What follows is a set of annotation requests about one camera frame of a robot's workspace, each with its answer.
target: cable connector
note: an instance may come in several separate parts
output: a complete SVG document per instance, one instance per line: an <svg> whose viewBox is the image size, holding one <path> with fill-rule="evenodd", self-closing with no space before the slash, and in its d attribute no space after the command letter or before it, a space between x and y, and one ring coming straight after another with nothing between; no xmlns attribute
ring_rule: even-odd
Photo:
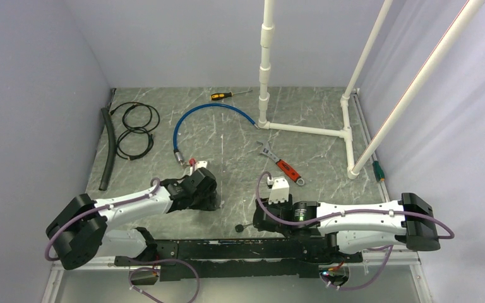
<svg viewBox="0 0 485 303"><path fill-rule="evenodd" d="M373 161L373 172L374 172L374 178L376 179L377 182L381 182L386 179L384 170L382 169L378 161Z"/></svg>
<svg viewBox="0 0 485 303"><path fill-rule="evenodd" d="M193 174L194 173L194 168L196 167L196 159L194 158L191 158L191 160L189 160L189 175Z"/></svg>
<svg viewBox="0 0 485 303"><path fill-rule="evenodd" d="M183 158L183 154L178 149L174 150L174 157L181 167L185 168L185 158Z"/></svg>

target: gray wall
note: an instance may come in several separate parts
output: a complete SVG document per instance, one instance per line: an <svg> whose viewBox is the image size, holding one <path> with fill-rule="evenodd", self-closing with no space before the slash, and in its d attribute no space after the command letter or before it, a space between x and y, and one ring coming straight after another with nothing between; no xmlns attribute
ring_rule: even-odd
<svg viewBox="0 0 485 303"><path fill-rule="evenodd" d="M0 302L39 302L45 228L87 183L109 86L63 1L0 1Z"/></svg>
<svg viewBox="0 0 485 303"><path fill-rule="evenodd" d="M371 133L464 2L407 1L361 85ZM391 196L417 193L456 232L421 254L435 301L485 302L485 5L378 155Z"/></svg>
<svg viewBox="0 0 485 303"><path fill-rule="evenodd" d="M263 0L66 2L112 86L259 84ZM346 86L382 2L276 1L270 84Z"/></svg>

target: white pvc pipe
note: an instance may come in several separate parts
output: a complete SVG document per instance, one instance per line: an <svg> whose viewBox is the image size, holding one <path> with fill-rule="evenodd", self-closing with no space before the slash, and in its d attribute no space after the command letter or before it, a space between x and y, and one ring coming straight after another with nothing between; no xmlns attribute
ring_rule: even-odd
<svg viewBox="0 0 485 303"><path fill-rule="evenodd" d="M352 147L352 129L350 128L349 105L341 104L343 111L343 130L347 136L343 137L345 140L345 148L347 150L347 172L354 167L354 148Z"/></svg>
<svg viewBox="0 0 485 303"><path fill-rule="evenodd" d="M421 66L421 69L417 72L408 88L406 88L406 91L402 97L398 100L395 108L386 118L386 121L384 121L378 132L376 132L373 140L363 151L354 168L348 171L348 176L350 179L354 179L356 176L358 176L360 170L363 168L369 157L374 153L382 140L384 140L385 136L395 125L404 110L417 95L423 84L425 84L432 72L445 57L458 36L463 32L471 19L473 19L484 2L485 0L468 0L464 4L457 17L453 20L449 28L447 28L447 31L445 31L440 41L436 44L436 47L432 50L425 63Z"/></svg>
<svg viewBox="0 0 485 303"><path fill-rule="evenodd" d="M263 25L272 27L272 10L274 8L274 0L265 0L265 9L263 10Z"/></svg>
<svg viewBox="0 0 485 303"><path fill-rule="evenodd" d="M341 97L341 99L345 99L345 101L349 100L350 93L352 92L354 85L356 85L356 81L358 80L359 74L361 73L361 70L365 65L365 61L367 60L367 57L369 56L369 53L373 48L374 41L378 36L378 32L380 32L380 28L382 27L382 24L384 24L384 20L386 19L386 16L390 11L390 7L392 3L393 3L393 0L384 0L384 4L382 4L382 8L380 9L378 16L376 17L376 21L374 22L373 29L371 30L371 33L369 34L369 38L365 43L365 47L361 52L361 56L360 56L360 59L358 60L358 64L356 64L354 73L352 74L349 84L347 85L347 89L345 90L345 93L343 93L343 96Z"/></svg>
<svg viewBox="0 0 485 303"><path fill-rule="evenodd" d="M268 129L279 129L282 131L296 131L298 133L307 134L324 134L325 136L334 136L339 138L344 138L347 135L345 131L335 131L332 129L322 129L322 128L307 128L306 126L289 125L289 124L279 124L279 123L267 123L265 128Z"/></svg>
<svg viewBox="0 0 485 303"><path fill-rule="evenodd" d="M270 45L272 43L272 35L274 33L274 22L272 21L272 12L274 8L274 0L265 0L265 7L263 10L263 24L261 26L261 64L260 64L260 97L259 110L260 116L258 119L259 127L263 127L266 121L266 108L270 94L268 90L268 79L270 77Z"/></svg>
<svg viewBox="0 0 485 303"><path fill-rule="evenodd" d="M382 8L380 8L380 12L378 13L378 16L376 17L376 21L374 22L373 29L371 30L371 33L369 34L369 38L365 43L365 47L361 52L361 56L358 60L358 64L356 64L354 73L352 74L352 77L350 77L349 84L347 85L345 92L341 96L340 103L341 103L341 109L343 111L343 130L348 132L348 135L344 137L345 149L347 152L347 173L350 172L352 168L354 168L354 149L352 147L352 129L350 128L350 119L349 119L350 93L352 92L352 89L354 88L354 85L356 84L356 81L358 80L358 77L360 75L360 72L363 66L365 65L365 61L367 60L367 57L369 56L369 53L373 48L374 41L378 36L378 32L380 32L380 29L382 28L382 24L386 19L386 15L388 14L392 3L393 3L393 0L384 0L384 3L382 4Z"/></svg>

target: black rubber hose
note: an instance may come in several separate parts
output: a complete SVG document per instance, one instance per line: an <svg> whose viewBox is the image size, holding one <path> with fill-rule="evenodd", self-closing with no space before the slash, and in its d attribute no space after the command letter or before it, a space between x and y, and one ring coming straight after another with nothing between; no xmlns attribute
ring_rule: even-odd
<svg viewBox="0 0 485 303"><path fill-rule="evenodd" d="M111 90L112 97L114 97L115 89ZM103 121L105 122L105 127L107 128L107 135L109 137L109 154L107 155L107 161L105 162L105 169L103 170L103 175L101 176L101 183L99 184L100 191L106 191L109 187L109 181L112 175L112 169L114 168L114 159L116 158L116 135L114 134L114 125L112 125L112 118L109 114L109 109L103 107L101 109L101 115L103 116Z"/></svg>

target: pvc pipe joint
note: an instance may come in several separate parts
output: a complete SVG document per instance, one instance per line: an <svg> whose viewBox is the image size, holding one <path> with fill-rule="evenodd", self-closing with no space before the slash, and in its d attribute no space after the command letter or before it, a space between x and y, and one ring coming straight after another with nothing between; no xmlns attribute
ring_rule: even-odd
<svg viewBox="0 0 485 303"><path fill-rule="evenodd" d="M260 101L259 101L259 109L260 111L261 110L266 110L267 106L268 106L268 100L270 99L270 94L269 93L266 93L266 98L261 98L261 96L259 97Z"/></svg>
<svg viewBox="0 0 485 303"><path fill-rule="evenodd" d="M356 177L359 175L359 172L353 172L352 169L347 169L347 176L349 177L350 180L356 179Z"/></svg>
<svg viewBox="0 0 485 303"><path fill-rule="evenodd" d="M269 49L272 45L272 36L274 34L274 24L271 27L261 25L261 46Z"/></svg>
<svg viewBox="0 0 485 303"><path fill-rule="evenodd" d="M270 128L270 122L265 120L265 122L261 122L258 120L258 126L262 129L269 129Z"/></svg>
<svg viewBox="0 0 485 303"><path fill-rule="evenodd" d="M268 64L267 68L260 66L260 83L268 84L268 80L270 79L270 68L271 67L272 66L270 65L270 63Z"/></svg>
<svg viewBox="0 0 485 303"><path fill-rule="evenodd" d="M343 128L343 136L341 138L343 138L345 142L352 142L352 129L350 128L350 126Z"/></svg>
<svg viewBox="0 0 485 303"><path fill-rule="evenodd" d="M350 99L350 95L345 96L345 94L343 94L341 96L341 101L340 101L341 107L343 107L343 106L348 107L349 106L349 99Z"/></svg>

